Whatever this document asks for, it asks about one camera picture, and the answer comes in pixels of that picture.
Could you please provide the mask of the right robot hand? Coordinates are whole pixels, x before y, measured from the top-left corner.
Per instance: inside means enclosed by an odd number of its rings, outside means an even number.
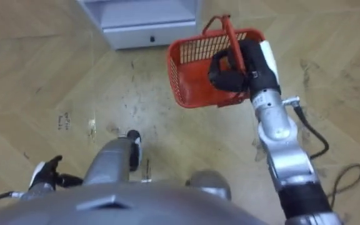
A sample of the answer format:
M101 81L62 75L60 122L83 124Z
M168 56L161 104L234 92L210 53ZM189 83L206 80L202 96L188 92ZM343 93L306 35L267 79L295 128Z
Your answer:
M228 47L211 58L207 73L210 83L220 91L249 92L252 97L265 89L281 93L275 72L266 62L261 44L251 39L241 40L238 44L246 70L242 72L237 68L236 56Z

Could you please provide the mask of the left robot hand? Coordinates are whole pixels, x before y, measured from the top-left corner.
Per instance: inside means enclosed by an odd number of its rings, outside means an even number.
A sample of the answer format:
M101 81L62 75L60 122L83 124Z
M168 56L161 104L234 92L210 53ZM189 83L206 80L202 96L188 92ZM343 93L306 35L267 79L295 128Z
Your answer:
M57 172L59 162L62 161L63 157L57 155L49 161L40 162L32 175L29 189L33 188L37 184L47 184L54 191L56 186L61 188L72 188L80 186L83 183L83 179L72 174L65 174Z

